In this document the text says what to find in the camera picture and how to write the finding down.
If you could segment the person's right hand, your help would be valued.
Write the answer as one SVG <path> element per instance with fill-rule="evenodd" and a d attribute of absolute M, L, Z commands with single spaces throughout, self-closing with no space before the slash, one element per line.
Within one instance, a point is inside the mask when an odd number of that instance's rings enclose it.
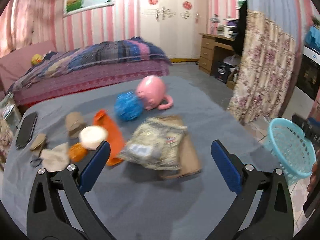
<path fill-rule="evenodd" d="M 312 174 L 310 176 L 310 182 L 307 187 L 308 192 L 311 192 L 317 184 L 317 170 L 319 169 L 319 150 L 317 150 L 316 152 L 316 157 L 317 157 L 317 160 L 312 166 L 312 170 L 311 170 Z"/>

